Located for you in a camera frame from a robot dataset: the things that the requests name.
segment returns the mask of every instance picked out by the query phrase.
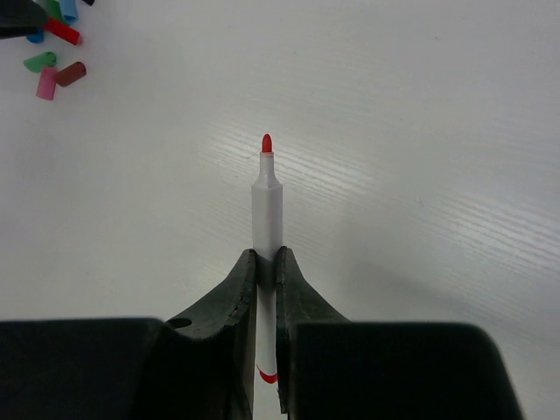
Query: red marker tip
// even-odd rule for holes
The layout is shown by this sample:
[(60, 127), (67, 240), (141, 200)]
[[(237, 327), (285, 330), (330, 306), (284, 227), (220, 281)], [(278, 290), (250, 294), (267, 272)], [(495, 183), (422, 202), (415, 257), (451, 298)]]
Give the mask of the red marker tip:
[(265, 134), (262, 138), (262, 153), (272, 153), (272, 139), (270, 134)]
[(265, 374), (261, 369), (259, 369), (259, 374), (261, 374), (262, 380), (267, 383), (275, 383), (278, 381), (278, 374)]

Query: brown marker cap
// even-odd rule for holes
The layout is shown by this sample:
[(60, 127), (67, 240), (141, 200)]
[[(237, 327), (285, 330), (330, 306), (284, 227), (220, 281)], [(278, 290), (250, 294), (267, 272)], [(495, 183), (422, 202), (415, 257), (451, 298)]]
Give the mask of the brown marker cap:
[(62, 87), (68, 86), (87, 74), (86, 66), (81, 61), (76, 61), (67, 68), (54, 75), (54, 81)]

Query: blue marker cap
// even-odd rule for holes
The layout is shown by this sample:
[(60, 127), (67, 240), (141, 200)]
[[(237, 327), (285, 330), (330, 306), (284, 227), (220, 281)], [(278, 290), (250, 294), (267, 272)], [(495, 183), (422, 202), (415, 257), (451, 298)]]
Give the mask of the blue marker cap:
[(45, 39), (45, 34), (41, 28), (37, 28), (37, 33), (33, 35), (27, 35), (27, 40), (33, 44), (40, 44)]
[(78, 10), (76, 9), (76, 0), (59, 0), (60, 13), (64, 22), (68, 25), (75, 23), (78, 20)]

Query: black object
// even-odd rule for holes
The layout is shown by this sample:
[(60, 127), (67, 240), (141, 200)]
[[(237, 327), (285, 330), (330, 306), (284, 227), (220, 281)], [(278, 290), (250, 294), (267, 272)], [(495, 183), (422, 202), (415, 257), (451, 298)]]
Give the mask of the black object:
[(349, 323), (276, 258), (276, 358), (290, 420), (522, 419), (496, 345), (478, 327)]
[(2, 419), (248, 420), (255, 365), (255, 252), (167, 323), (0, 323)]
[[(0, 323), (1, 419), (252, 417), (256, 254), (156, 319)], [(461, 324), (352, 323), (276, 258), (276, 357), (291, 420), (522, 418), (494, 343)]]
[(0, 0), (0, 39), (33, 35), (47, 22), (46, 12), (32, 0)]

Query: marker body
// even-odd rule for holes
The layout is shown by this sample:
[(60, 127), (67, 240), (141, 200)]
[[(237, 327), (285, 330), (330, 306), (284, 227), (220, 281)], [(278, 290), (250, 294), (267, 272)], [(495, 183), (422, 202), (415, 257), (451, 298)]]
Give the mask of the marker body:
[(255, 363), (268, 383), (277, 381), (275, 260), (283, 243), (282, 184), (274, 174), (274, 153), (260, 156), (259, 178), (251, 187), (253, 249), (257, 253)]

